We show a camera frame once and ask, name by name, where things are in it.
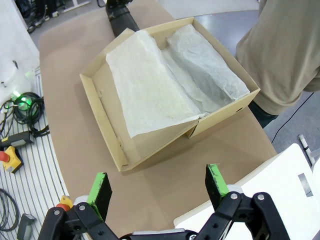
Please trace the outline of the white tissue paper sheet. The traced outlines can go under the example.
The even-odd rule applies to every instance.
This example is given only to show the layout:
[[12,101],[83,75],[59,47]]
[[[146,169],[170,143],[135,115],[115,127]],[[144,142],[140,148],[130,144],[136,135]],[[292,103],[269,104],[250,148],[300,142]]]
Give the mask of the white tissue paper sheet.
[[139,30],[106,55],[130,137],[191,122],[250,93],[193,25],[160,49]]

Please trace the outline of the yellow emergency stop box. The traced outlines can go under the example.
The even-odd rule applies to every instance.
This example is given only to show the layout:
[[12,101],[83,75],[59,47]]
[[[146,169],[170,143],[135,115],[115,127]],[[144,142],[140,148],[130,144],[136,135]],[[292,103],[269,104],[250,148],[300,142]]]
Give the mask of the yellow emergency stop box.
[[18,150],[13,146],[0,151],[0,162],[2,162],[4,170],[11,174],[15,174],[23,166],[23,160]]

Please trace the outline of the grey handheld enabling device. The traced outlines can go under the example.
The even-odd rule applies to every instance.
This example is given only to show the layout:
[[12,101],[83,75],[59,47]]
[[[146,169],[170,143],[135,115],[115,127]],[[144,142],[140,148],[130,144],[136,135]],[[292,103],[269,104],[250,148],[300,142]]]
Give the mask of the grey handheld enabling device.
[[12,146],[20,147],[34,142],[34,136],[28,131],[15,133],[0,140],[0,151]]

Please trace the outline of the person in beige sweater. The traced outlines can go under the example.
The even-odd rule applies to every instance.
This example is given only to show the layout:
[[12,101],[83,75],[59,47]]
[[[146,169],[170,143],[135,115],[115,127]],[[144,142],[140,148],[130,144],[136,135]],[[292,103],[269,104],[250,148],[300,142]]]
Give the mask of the person in beige sweater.
[[320,0],[259,0],[236,59],[260,88],[248,107],[262,128],[320,91]]

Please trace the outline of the ribbed metal base plate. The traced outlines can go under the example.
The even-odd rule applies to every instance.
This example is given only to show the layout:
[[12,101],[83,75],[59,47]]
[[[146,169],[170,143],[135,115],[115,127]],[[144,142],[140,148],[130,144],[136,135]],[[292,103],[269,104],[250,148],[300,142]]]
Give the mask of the ribbed metal base plate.
[[16,240],[18,229],[9,230],[22,214],[36,218],[30,240],[37,240],[45,215],[68,195],[58,164],[51,135],[38,136],[33,143],[17,148],[23,165],[15,173],[5,171],[0,163],[0,240]]

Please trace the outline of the tan cardboard shoe box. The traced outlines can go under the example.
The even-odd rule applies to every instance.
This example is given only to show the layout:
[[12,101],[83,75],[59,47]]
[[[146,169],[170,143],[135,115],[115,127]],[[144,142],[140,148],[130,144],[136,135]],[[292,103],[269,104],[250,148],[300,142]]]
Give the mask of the tan cardboard shoe box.
[[164,49],[167,46],[167,38],[188,24],[193,25],[215,48],[229,68],[245,83],[250,93],[206,117],[131,138],[125,124],[113,75],[106,62],[107,53],[134,34],[131,29],[127,28],[112,40],[80,74],[83,88],[100,132],[113,162],[120,172],[132,170],[182,135],[192,138],[233,116],[246,108],[260,91],[254,80],[231,53],[195,18],[189,17],[155,25],[146,28],[146,31],[155,39],[157,46]]

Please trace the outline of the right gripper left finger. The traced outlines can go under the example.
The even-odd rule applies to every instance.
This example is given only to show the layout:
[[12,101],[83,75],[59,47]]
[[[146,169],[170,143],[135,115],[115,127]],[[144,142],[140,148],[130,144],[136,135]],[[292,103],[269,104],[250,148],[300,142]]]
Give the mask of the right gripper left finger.
[[106,172],[99,172],[86,201],[72,207],[59,203],[47,211],[38,240],[77,240],[88,234],[92,240],[119,240],[105,223],[112,188]]

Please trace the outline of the white bin lid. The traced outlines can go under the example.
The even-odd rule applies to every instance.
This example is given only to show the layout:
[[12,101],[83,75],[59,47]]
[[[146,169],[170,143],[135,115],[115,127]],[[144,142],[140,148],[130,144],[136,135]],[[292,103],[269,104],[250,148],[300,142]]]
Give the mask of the white bin lid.
[[251,198],[268,193],[290,240],[320,240],[320,162],[310,167],[300,146],[292,144],[236,184],[231,191]]

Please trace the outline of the small yellow emergency stop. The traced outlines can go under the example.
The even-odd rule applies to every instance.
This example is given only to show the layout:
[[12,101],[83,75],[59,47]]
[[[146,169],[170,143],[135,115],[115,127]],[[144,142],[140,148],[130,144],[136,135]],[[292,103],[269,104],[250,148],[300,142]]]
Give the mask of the small yellow emergency stop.
[[62,208],[65,211],[69,211],[73,207],[73,202],[70,199],[69,196],[63,195],[59,201],[59,203],[56,205],[56,207]]

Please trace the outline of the black leather buckle shoe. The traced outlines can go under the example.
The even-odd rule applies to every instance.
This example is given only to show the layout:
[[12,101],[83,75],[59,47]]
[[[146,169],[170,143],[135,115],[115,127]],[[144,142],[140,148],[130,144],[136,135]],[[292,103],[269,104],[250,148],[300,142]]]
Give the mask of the black leather buckle shoe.
[[106,0],[105,11],[115,38],[126,29],[134,32],[140,30],[127,7],[132,1],[133,0]]

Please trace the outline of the grey box device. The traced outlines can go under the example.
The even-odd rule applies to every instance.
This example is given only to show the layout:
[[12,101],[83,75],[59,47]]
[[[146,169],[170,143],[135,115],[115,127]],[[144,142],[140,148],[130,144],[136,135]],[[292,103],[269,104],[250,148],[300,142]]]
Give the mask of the grey box device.
[[37,219],[31,214],[23,213],[18,226],[16,240],[30,240],[32,236],[32,225]]

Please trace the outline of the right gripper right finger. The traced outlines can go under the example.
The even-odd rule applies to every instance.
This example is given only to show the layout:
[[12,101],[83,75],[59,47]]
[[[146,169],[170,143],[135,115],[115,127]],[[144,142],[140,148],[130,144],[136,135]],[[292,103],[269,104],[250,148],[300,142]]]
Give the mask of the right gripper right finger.
[[244,223],[252,240],[290,240],[272,197],[228,189],[216,164],[205,168],[205,186],[214,209],[194,240],[224,240],[234,223]]

